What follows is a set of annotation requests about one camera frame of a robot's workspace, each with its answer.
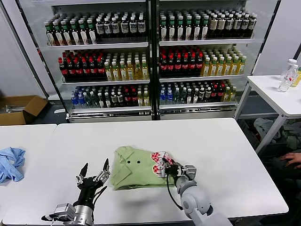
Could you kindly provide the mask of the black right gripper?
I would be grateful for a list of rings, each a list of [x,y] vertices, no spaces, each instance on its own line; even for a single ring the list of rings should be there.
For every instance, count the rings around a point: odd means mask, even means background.
[[[170,157],[162,157],[162,164],[161,164],[161,176],[166,176],[166,174],[172,177],[181,177],[184,175],[183,172],[184,168],[182,165],[174,164],[174,160]]]

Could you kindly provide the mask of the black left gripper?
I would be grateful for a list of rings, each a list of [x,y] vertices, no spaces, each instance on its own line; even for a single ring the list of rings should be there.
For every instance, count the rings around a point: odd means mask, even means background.
[[[85,178],[87,174],[88,163],[84,165],[84,167],[80,170],[79,175],[76,176],[77,187],[80,189],[80,194],[78,200],[76,201],[76,206],[95,206],[94,198],[96,190],[103,187],[104,183],[109,179],[109,176],[111,174],[109,168],[109,159],[107,158],[103,165],[103,170],[98,175]]]

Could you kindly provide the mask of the person bare hand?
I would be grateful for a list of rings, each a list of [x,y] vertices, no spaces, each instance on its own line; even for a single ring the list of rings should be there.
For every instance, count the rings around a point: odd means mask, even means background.
[[[279,157],[280,161],[286,161],[285,167],[293,166],[294,169],[301,168],[301,153],[287,153]]]

